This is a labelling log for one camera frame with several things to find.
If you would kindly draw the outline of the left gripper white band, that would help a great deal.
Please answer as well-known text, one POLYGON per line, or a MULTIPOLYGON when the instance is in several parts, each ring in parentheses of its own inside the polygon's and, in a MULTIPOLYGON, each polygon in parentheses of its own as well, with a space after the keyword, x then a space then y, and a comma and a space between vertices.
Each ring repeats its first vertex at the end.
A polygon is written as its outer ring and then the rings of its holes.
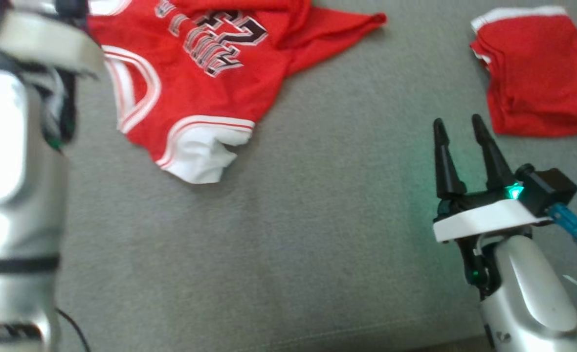
POLYGON ((101 46, 88 31, 88 0, 0 0, 0 53, 21 63, 96 77, 101 46))

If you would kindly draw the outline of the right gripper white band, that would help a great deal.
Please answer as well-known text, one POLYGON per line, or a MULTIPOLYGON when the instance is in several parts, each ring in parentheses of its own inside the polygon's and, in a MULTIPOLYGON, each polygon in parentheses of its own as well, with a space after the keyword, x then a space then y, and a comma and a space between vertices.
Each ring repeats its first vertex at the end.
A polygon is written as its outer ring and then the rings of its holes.
POLYGON ((467 187, 459 178, 452 160, 443 120, 434 120, 436 192, 437 198, 441 199, 432 226, 436 241, 448 242, 550 222, 548 216, 533 215, 518 199, 524 188, 515 184, 514 175, 483 118, 474 114, 471 121, 476 142, 482 149, 486 189, 490 191, 465 195, 467 187))

